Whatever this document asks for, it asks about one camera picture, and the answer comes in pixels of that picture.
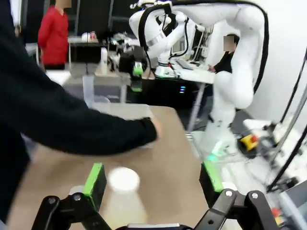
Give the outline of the person's right hand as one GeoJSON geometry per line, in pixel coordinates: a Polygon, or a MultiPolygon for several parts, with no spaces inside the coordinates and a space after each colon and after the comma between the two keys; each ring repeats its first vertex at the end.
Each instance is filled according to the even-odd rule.
{"type": "Polygon", "coordinates": [[[157,139],[159,139],[162,135],[162,126],[156,118],[152,118],[152,123],[153,123],[155,130],[156,130],[156,133],[157,133],[157,139]]]}

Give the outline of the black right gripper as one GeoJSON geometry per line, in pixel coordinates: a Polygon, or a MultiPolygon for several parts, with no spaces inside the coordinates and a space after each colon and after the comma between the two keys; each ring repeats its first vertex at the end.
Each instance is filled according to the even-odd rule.
{"type": "MultiPolygon", "coordinates": [[[[147,56],[144,51],[131,51],[123,53],[119,58],[119,72],[128,73],[134,77],[141,77],[147,69],[147,56]]],[[[133,80],[131,82],[133,92],[142,91],[142,81],[133,80]]]]}

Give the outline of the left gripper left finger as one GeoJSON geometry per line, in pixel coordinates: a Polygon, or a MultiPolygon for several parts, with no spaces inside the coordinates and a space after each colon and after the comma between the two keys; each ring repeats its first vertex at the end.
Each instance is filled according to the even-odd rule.
{"type": "Polygon", "coordinates": [[[63,200],[53,195],[42,200],[32,229],[68,230],[71,224],[81,223],[86,230],[109,230],[99,214],[106,184],[104,165],[94,163],[81,192],[63,200]]]}

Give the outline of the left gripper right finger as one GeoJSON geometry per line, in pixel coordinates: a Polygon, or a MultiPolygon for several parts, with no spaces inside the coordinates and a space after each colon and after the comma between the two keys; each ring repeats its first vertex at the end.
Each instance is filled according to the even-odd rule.
{"type": "Polygon", "coordinates": [[[243,230],[278,229],[265,195],[258,190],[243,195],[224,188],[211,161],[201,164],[199,182],[209,207],[199,221],[200,230],[220,230],[227,219],[236,220],[243,230]]]}

